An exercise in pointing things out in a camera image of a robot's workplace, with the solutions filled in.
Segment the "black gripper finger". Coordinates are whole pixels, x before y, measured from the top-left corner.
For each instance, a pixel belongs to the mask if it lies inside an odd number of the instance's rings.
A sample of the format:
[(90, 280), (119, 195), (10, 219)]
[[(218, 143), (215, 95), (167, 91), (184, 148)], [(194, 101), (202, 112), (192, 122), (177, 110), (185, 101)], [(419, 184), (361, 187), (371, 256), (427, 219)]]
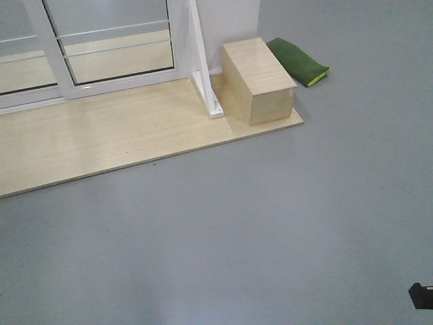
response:
[(408, 292), (414, 308), (433, 309), (432, 285), (422, 286), (419, 282), (416, 282), (410, 287)]

